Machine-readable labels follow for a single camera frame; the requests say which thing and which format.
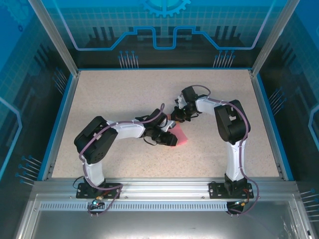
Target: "beige tabletop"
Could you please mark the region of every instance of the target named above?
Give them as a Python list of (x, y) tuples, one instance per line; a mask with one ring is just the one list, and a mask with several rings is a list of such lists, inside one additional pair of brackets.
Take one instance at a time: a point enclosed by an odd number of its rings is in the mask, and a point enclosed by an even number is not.
[[(246, 173), (278, 176), (247, 70), (128, 70), (81, 72), (52, 177), (83, 175), (73, 141), (95, 116), (131, 120), (152, 113), (161, 103), (170, 114), (181, 90), (193, 84), (210, 88), (214, 99), (241, 102), (251, 125), (245, 147)], [(226, 143), (218, 134), (215, 116), (201, 114), (181, 128), (188, 141), (177, 147), (151, 146), (140, 138), (115, 141), (103, 159), (105, 177), (223, 177)]]

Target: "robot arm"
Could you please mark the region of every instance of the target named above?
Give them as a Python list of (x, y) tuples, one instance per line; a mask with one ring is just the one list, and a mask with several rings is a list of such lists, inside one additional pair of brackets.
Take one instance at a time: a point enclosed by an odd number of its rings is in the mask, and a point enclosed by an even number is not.
[[(219, 135), (227, 144), (228, 162), (224, 186), (229, 196), (242, 193), (242, 189), (247, 186), (247, 179), (241, 173), (239, 165), (239, 143), (246, 131), (242, 117), (229, 105), (213, 102), (206, 95), (198, 96), (193, 87), (187, 87), (182, 90), (182, 94), (178, 96), (175, 102), (176, 107), (171, 114), (172, 120), (179, 122), (191, 121), (192, 118), (199, 116), (201, 113), (216, 116)], [(244, 113), (238, 100), (231, 101), (230, 103)], [(242, 143), (242, 167), (244, 167), (245, 143), (246, 140)]]
[[(159, 112), (160, 110), (156, 109), (150, 116), (138, 117), (132, 122), (116, 124), (106, 130), (87, 148), (83, 154), (86, 159), (85, 170), (88, 179), (90, 179), (95, 186), (103, 187), (105, 178), (102, 171), (102, 159), (115, 140), (149, 136), (157, 144), (176, 146), (176, 136), (167, 131), (169, 128), (173, 128), (176, 123), (173, 120), (168, 120), (164, 113), (161, 113), (159, 117), (149, 123), (138, 123), (139, 121), (149, 121), (158, 115)], [(77, 151), (80, 153), (101, 129), (113, 123), (112, 121), (106, 121), (101, 116), (95, 117), (75, 138), (74, 144), (77, 147)]]

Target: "enclosure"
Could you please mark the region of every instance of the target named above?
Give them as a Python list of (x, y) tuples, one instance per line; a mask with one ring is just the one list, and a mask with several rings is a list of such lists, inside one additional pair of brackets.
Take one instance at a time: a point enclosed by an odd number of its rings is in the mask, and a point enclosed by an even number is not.
[[(318, 2), (0, 5), (1, 238), (317, 238)], [(244, 169), (258, 185), (249, 213), (230, 213), (238, 198), (212, 198), (229, 158), (203, 112), (177, 124), (187, 141), (176, 147), (115, 141), (103, 174), (123, 187), (91, 218), (92, 199), (77, 198), (76, 136), (96, 116), (131, 120), (161, 103), (170, 115), (191, 85), (245, 111)]]

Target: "gear graphic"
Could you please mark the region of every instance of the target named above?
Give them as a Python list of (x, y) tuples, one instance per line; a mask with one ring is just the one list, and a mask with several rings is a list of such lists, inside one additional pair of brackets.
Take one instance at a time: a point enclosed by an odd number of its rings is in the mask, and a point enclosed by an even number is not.
[(29, 16), (27, 0), (0, 0), (0, 6), (5, 6), (13, 19), (20, 25), (23, 25)]
[(148, 10), (150, 14), (155, 13), (156, 17), (171, 17), (179, 11), (186, 9), (186, 4), (190, 4), (190, 0), (142, 0), (144, 10)]

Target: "perforated metal strip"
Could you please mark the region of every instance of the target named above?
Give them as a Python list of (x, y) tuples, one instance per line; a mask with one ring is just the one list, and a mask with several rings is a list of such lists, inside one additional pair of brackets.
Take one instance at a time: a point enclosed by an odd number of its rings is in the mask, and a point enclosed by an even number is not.
[[(43, 202), (41, 211), (86, 211), (89, 202)], [(99, 210), (103, 211), (109, 202)], [(110, 211), (227, 211), (226, 202), (115, 202)]]

